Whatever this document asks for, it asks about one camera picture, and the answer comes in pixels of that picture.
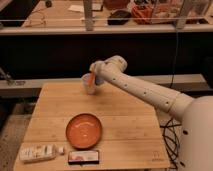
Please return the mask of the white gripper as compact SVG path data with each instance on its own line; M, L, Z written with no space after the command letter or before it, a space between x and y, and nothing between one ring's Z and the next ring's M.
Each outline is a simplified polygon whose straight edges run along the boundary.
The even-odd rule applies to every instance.
M100 76L102 67L104 66L103 61L96 61L90 65L89 71L94 75L94 76Z

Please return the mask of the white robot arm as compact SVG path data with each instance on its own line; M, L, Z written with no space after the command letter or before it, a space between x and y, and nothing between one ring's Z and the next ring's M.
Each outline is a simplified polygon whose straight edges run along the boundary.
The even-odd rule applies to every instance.
M124 74L118 55L90 65L96 77L169 113L182 124L178 171L213 171L213 96L193 98L182 92Z

